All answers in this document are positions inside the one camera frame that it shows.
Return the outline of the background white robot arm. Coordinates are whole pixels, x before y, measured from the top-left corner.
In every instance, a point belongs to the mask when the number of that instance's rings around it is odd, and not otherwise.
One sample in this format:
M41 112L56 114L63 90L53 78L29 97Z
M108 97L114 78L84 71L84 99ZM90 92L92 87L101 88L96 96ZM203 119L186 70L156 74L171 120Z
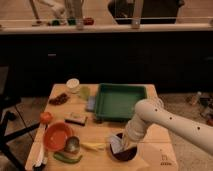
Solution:
M63 17L65 7L62 4L56 2L55 0L40 0L40 2L48 6L56 18L61 19Z

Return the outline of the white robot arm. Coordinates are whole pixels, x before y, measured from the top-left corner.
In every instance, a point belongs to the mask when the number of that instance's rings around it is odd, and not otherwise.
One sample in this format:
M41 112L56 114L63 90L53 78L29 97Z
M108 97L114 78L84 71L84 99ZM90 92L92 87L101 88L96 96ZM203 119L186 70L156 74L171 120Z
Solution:
M134 115L124 129L123 148L136 146L151 124L172 131L213 156L213 127L168 112L159 98L143 99L135 104Z

